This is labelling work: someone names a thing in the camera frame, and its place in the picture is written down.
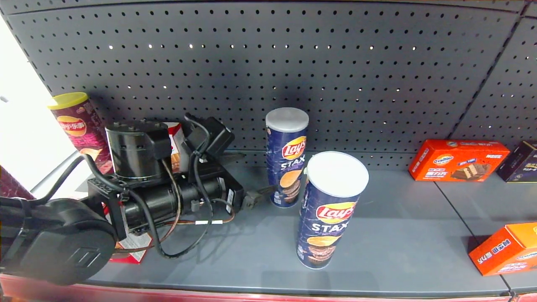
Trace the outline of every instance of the robotic arm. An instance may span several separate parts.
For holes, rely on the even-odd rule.
[[[181,215],[207,205],[211,213],[207,228],[213,202],[226,204],[227,212],[235,215],[243,205],[244,190],[216,160],[233,134],[214,118],[198,120],[189,114],[185,118],[196,125],[184,142],[192,152],[188,173],[171,172],[167,126],[145,120],[114,123],[106,128],[113,175],[102,175],[90,156],[81,155],[45,197],[0,197],[0,270],[60,285],[75,284],[98,272],[112,254],[128,252],[115,250],[115,243],[127,233],[148,232],[153,238],[150,247],[165,258],[178,258],[202,239],[177,254],[162,249],[160,242]],[[95,175],[88,180],[88,197],[51,200],[82,160]],[[168,233],[159,238],[157,227],[168,224]]]

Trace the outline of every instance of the potato chip image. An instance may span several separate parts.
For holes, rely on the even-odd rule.
[[[300,173],[302,173],[302,169],[285,173],[280,179],[280,185],[283,188],[290,187],[299,178]]]
[[[316,247],[327,247],[331,246],[336,242],[341,236],[319,236],[319,237],[310,237],[308,238],[308,243]]]
[[[95,161],[95,159],[97,159],[97,156],[99,156],[99,153],[101,151],[102,151],[102,149],[95,150],[95,149],[91,149],[91,148],[83,148],[83,149],[80,150],[80,153],[81,154],[88,154]]]

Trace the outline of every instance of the wire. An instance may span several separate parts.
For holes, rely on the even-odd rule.
[[[110,179],[106,178],[100,171],[99,168],[97,168],[97,165],[95,164],[95,161],[93,161],[93,158],[88,154],[82,154],[81,157],[83,157],[86,162],[88,163],[88,166],[90,167],[91,172],[95,176],[97,180],[107,185],[110,189],[114,189],[118,192],[125,191],[126,187],[121,186],[119,184],[113,183],[110,181]]]
[[[149,207],[143,201],[143,199],[140,197],[140,195],[138,195],[134,191],[129,192],[131,194],[131,196],[134,198],[134,200],[136,201],[136,203],[138,203],[138,206],[142,208],[142,211],[143,211],[144,215],[146,216],[146,220],[147,220],[148,227],[149,227],[149,233],[151,234],[151,237],[153,237],[153,240],[155,241],[155,243],[154,243],[155,248],[157,249],[157,251],[158,251],[158,253],[160,255],[162,255],[164,258],[168,258],[168,259],[179,258],[179,257],[185,255],[186,253],[188,253],[189,251],[191,251],[192,249],[194,249],[194,247],[196,247],[200,243],[200,241],[203,239],[203,237],[205,236],[205,234],[209,230],[209,227],[211,226],[211,224],[213,222],[213,216],[214,216],[213,205],[211,204],[212,201],[209,198],[209,194],[207,193],[207,190],[205,190],[205,187],[203,186],[203,182],[201,181],[201,178],[200,178],[200,175],[199,175],[199,170],[198,170],[198,165],[199,165],[199,162],[200,162],[201,154],[203,154],[207,150],[207,147],[210,144],[211,135],[210,135],[209,131],[207,130],[207,128],[205,128],[205,126],[203,126],[202,124],[197,122],[193,118],[192,115],[190,115],[188,113],[185,114],[185,119],[187,121],[192,122],[196,126],[200,127],[202,130],[204,130],[204,132],[206,134],[204,142],[201,144],[201,147],[199,148],[199,150],[197,150],[197,152],[195,153],[194,165],[193,165],[194,177],[196,179],[196,184],[197,184],[198,190],[200,191],[201,195],[203,196],[203,199],[204,199],[205,203],[209,207],[209,219],[207,220],[207,225],[206,225],[205,230],[203,231],[203,233],[201,233],[201,235],[198,237],[198,239],[196,239],[191,245],[189,245],[184,250],[182,250],[182,251],[180,251],[180,252],[178,252],[176,254],[167,254],[162,249],[161,240],[158,237],[158,232],[157,232],[157,229],[155,227],[155,221],[153,220],[153,217],[151,216],[151,213],[149,211]]]
[[[52,196],[58,191],[58,189],[62,186],[62,184],[66,181],[67,177],[75,170],[76,166],[78,166],[78,164],[80,164],[83,160],[86,160],[86,162],[88,163],[88,166],[90,167],[91,172],[93,173],[93,175],[95,175],[95,178],[97,178],[100,182],[106,184],[108,187],[114,190],[123,192],[124,187],[117,185],[111,182],[108,178],[106,178],[99,171],[99,168],[97,168],[95,161],[93,161],[93,158],[90,155],[81,154],[79,157],[75,158],[75,160],[73,160],[72,163],[69,164],[69,166],[67,166],[67,169],[62,173],[62,175],[60,175],[60,177],[54,183],[50,191],[48,191],[48,193],[45,196],[39,199],[30,200],[31,204],[35,206],[35,205],[43,205],[47,203],[52,198]]]
[[[213,201],[215,202],[221,202],[221,203],[224,203],[225,205],[229,206],[231,208],[231,217],[229,217],[228,219],[223,219],[223,220],[213,220],[213,224],[217,223],[220,224],[220,221],[221,221],[221,224],[226,224],[228,222],[232,222],[233,219],[235,219],[235,210],[233,210],[233,205],[229,202],[227,202],[227,200],[224,200],[224,199],[221,199],[221,198],[213,198],[212,199]],[[206,224],[206,221],[207,220],[180,220],[179,221],[179,225],[201,225],[201,224]],[[159,227],[159,225],[170,225],[172,224],[173,221],[166,221],[166,222],[162,222],[160,224],[157,224],[157,227]]]
[[[175,181],[175,178],[173,177],[173,173],[171,172],[171,169],[168,167],[167,163],[166,163],[166,160],[162,159],[161,160],[162,162],[162,165],[164,165],[164,168],[166,169],[166,172],[168,173],[168,176],[170,176],[171,178],[171,182],[172,182],[172,191],[173,191],[173,196],[175,197],[175,200],[177,201],[177,213],[175,215],[175,219],[174,221],[170,221],[169,224],[171,224],[171,227],[170,229],[168,229],[168,231],[166,232],[166,234],[164,235],[164,237],[162,237],[160,239],[160,242],[164,242],[164,240],[166,240],[170,235],[171,233],[173,232],[173,230],[175,229],[175,227],[179,224],[179,216],[181,215],[181,200],[179,200],[179,186],[177,185],[177,182]],[[147,249],[150,249],[150,248],[153,248],[155,245],[154,244],[151,244],[151,245],[148,245],[146,247],[141,247],[141,248],[117,248],[115,249],[114,253],[116,254],[124,254],[124,253],[136,253],[138,251],[143,251],[143,250],[147,250]]]
[[[84,159],[79,156],[77,158],[75,158],[75,160],[72,161],[71,164],[69,164],[69,166],[67,167],[67,169],[65,169],[65,171],[62,173],[62,175],[60,175],[60,177],[58,178],[58,180],[54,183],[54,185],[52,186],[52,188],[50,189],[50,191],[48,191],[48,193],[39,198],[39,199],[34,199],[34,200],[30,200],[30,203],[34,206],[34,205],[43,205],[45,203],[47,203],[54,194],[56,194],[56,192],[58,191],[58,189],[62,186],[62,184],[66,181],[67,177],[75,170],[76,166],[78,166],[79,163],[81,163]]]

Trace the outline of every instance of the white lid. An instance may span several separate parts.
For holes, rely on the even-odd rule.
[[[364,164],[349,154],[336,151],[314,155],[308,162],[307,173],[316,188],[340,198],[362,193],[369,182]]]
[[[298,108],[282,107],[267,113],[265,122],[270,129],[292,133],[305,129],[309,123],[309,116]]]

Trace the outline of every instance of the pegboard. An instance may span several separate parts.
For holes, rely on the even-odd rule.
[[[537,3],[532,2],[526,10],[525,16],[537,18]]]
[[[265,115],[294,106],[310,115],[308,148],[412,153],[452,131],[516,17],[408,3],[157,2],[7,19],[51,93],[88,92],[105,122],[188,111],[220,118],[234,148],[263,150]]]
[[[168,2],[169,0],[153,0],[151,2]],[[145,3],[147,0],[2,0],[2,10],[6,15],[16,13],[35,12],[43,10],[57,10],[65,8],[75,8],[88,5],[116,5],[129,3]],[[450,5],[450,6],[468,6],[472,8],[519,11],[524,6],[524,1],[506,1],[506,0],[447,0],[426,2],[423,0],[406,0],[398,1],[400,3],[419,2],[422,4]]]
[[[511,149],[537,139],[536,27],[536,19],[522,19],[453,138],[499,140]]]
[[[322,150],[306,151],[306,162],[319,151],[330,151],[333,148]],[[368,170],[406,170],[412,162],[415,153],[377,153],[377,152],[353,152],[350,150],[344,151],[357,159],[359,159]],[[244,155],[244,158],[229,162],[226,165],[238,164],[241,167],[266,167],[264,151],[239,151]]]

